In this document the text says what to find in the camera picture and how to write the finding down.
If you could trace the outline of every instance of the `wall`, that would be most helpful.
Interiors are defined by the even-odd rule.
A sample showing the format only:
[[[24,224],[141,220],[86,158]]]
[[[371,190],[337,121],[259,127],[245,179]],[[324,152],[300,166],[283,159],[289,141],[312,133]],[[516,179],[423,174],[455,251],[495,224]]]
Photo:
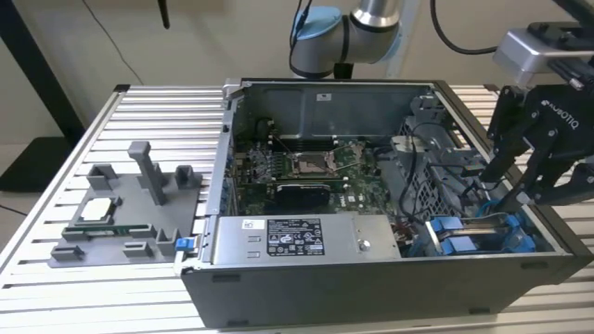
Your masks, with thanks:
[[[0,40],[0,145],[61,136],[37,93]]]
[[[169,0],[170,29],[156,0],[86,0],[146,85],[218,85],[226,77],[289,77],[288,33],[297,2]],[[315,0],[345,12],[356,0]],[[116,84],[137,81],[80,0],[16,0],[74,108],[85,121]],[[361,65],[379,78],[385,64]]]
[[[408,1],[420,4],[415,13],[415,8],[408,8],[407,14],[416,15],[416,20],[401,63],[392,63],[388,69],[391,76],[443,79],[451,84],[509,83],[509,77],[492,63],[492,55],[464,56],[440,42],[428,0]],[[571,20],[551,0],[437,0],[436,16],[445,36],[465,49],[496,45],[508,29],[527,27],[531,22]]]

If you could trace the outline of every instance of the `black stand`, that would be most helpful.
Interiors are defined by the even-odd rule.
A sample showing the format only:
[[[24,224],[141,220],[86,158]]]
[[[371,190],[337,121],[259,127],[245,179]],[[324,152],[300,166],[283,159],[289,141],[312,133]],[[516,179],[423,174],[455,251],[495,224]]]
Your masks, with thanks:
[[[84,128],[12,0],[0,0],[0,38],[64,133],[62,138],[36,138],[0,177],[0,191],[38,192],[56,175]]]

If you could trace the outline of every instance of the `screw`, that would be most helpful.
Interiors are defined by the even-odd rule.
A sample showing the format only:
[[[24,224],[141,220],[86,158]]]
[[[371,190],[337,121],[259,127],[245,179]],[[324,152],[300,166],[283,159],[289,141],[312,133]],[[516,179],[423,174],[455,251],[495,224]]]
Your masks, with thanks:
[[[359,240],[359,250],[368,251],[371,248],[371,243],[367,240]]]
[[[560,43],[567,42],[570,37],[574,37],[574,35],[567,31],[566,33],[563,33],[563,34],[559,36],[559,42],[560,42]]]
[[[540,24],[537,25],[537,31],[539,31],[539,32],[543,33],[547,29],[548,29],[548,24],[545,24],[545,23],[540,23]]]
[[[572,78],[572,79],[568,81],[568,85],[570,85],[571,87],[574,87],[575,90],[582,90],[582,89],[583,89],[583,84],[582,84],[580,81],[576,80],[575,78]]]

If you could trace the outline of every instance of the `gray post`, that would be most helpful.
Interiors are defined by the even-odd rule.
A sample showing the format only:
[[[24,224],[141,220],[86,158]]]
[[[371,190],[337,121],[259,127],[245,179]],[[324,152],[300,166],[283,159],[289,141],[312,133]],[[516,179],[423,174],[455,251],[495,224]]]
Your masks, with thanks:
[[[148,156],[149,151],[150,144],[146,141],[133,141],[132,144],[129,144],[128,155],[138,164],[140,174],[145,180],[152,201],[154,202],[154,205],[162,205],[165,204],[166,199],[160,186],[160,178],[154,171],[150,157]]]

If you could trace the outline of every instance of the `power supply label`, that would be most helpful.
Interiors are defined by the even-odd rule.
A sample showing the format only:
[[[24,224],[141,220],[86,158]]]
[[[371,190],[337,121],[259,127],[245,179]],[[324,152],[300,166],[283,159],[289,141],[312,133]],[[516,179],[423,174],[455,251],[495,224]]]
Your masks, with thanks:
[[[269,256],[324,254],[324,236],[319,219],[268,219]]]

